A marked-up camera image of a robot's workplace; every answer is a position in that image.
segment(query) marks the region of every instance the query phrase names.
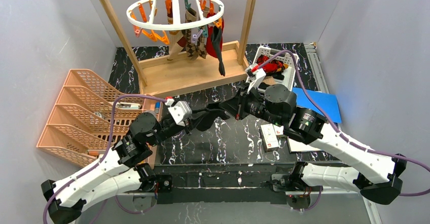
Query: gray wall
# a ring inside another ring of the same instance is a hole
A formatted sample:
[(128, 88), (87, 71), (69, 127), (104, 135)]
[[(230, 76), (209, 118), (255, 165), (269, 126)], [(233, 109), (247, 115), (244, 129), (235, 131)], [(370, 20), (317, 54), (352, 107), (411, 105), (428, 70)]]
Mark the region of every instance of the gray wall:
[(42, 223), (40, 184), (78, 169), (35, 146), (68, 70), (107, 79), (115, 51), (90, 0), (0, 0), (1, 223)]
[[(117, 47), (122, 47), (99, 0), (91, 0)], [(125, 12), (138, 0), (110, 0), (132, 46), (161, 46), (145, 36), (136, 38)], [(221, 0), (226, 6), (224, 42), (240, 39), (246, 0)], [(338, 0), (257, 0), (248, 43), (315, 42), (321, 36)], [(159, 2), (155, 21), (167, 24), (164, 2)], [(138, 9), (134, 11), (141, 19)]]
[[(318, 52), (344, 131), (378, 150), (430, 164), (430, 0), (340, 0)], [(408, 165), (403, 192), (430, 188)], [(429, 223), (430, 197), (378, 206), (384, 223)]]

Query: storage organizer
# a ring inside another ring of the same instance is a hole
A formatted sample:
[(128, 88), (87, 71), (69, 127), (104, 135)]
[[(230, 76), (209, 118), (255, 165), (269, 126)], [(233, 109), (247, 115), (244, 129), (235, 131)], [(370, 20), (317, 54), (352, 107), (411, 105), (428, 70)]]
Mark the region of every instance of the storage organizer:
[[(51, 111), (37, 147), (84, 167), (96, 158), (88, 150), (104, 150), (108, 144), (112, 105), (124, 95), (88, 69), (69, 71)], [(128, 126), (145, 110), (154, 110), (156, 101), (124, 98), (121, 102), (139, 103), (142, 109), (115, 109), (113, 142), (120, 140)], [(157, 118), (160, 120), (162, 103)], [(149, 161), (155, 159), (155, 148)]]
[[(280, 52), (280, 50), (259, 46), (257, 50), (257, 54), (254, 57), (253, 63), (256, 63), (258, 57), (260, 57), (261, 55), (265, 55), (271, 58), (273, 55), (275, 55), (278, 52)], [(295, 55), (295, 57), (296, 57), (296, 61), (299, 61), (299, 56)], [(294, 78), (296, 76), (296, 70), (294, 69), (295, 66), (293, 63), (293, 59), (291, 58), (290, 54), (285, 53), (283, 56), (278, 56), (276, 60), (279, 60), (279, 61), (282, 61), (283, 63), (288, 64), (288, 68), (282, 72), (282, 75), (284, 75), (284, 80), (283, 81), (275, 80), (275, 82), (278, 84), (283, 84), (291, 91), (293, 89)]]

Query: black marble table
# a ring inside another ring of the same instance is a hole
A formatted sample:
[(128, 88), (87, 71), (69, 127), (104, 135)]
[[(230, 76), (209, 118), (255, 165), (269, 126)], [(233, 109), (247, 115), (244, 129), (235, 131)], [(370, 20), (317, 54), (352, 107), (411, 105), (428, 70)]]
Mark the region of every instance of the black marble table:
[[(305, 47), (297, 44), (249, 44), (246, 58), (252, 62), (259, 46), (274, 49), (289, 49), (299, 55), (299, 71), (307, 89), (318, 90)], [(139, 60), (164, 56), (167, 47), (136, 47), (133, 49)], [(137, 72), (124, 48), (118, 48), (109, 83), (123, 93), (139, 93)], [(236, 82), (196, 91), (178, 96), (187, 101), (191, 108), (198, 109), (207, 104), (231, 98), (237, 91)], [(286, 139), (280, 139), (280, 149), (265, 153), (260, 138), (259, 127), (267, 122), (248, 116), (242, 121), (233, 118), (226, 121), (218, 118), (213, 126), (205, 131), (184, 132), (166, 140), (158, 147), (157, 165), (183, 164), (257, 164), (293, 163), (295, 161), (331, 162), (336, 158), (325, 152), (306, 152), (291, 154)]]

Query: blue folder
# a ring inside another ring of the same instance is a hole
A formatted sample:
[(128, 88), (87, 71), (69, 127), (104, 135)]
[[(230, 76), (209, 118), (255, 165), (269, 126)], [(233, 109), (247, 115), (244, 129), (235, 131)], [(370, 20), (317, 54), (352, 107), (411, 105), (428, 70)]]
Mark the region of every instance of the blue folder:
[[(341, 123), (339, 105), (335, 95), (322, 92), (306, 90), (310, 97), (320, 106), (335, 123)], [(323, 115), (316, 107), (308, 100), (301, 88), (293, 88), (293, 92), (297, 94), (297, 106), (310, 108), (319, 114)]]

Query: wooden stand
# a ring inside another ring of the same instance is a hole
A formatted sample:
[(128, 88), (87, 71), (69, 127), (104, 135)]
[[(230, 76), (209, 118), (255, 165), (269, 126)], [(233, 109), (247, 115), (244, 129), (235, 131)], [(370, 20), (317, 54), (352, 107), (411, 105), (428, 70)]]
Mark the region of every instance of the wooden stand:
[(246, 79), (244, 69), (249, 64), (245, 58), (245, 48), (255, 2), (256, 0), (246, 2), (240, 44), (237, 41), (223, 44), (223, 63), (226, 69), (224, 77), (218, 72), (218, 59), (211, 56), (190, 61), (185, 53), (179, 53), (172, 61), (167, 61), (167, 56), (138, 61), (110, 1), (100, 0), (128, 57), (136, 68), (140, 93), (158, 97), (194, 92)]

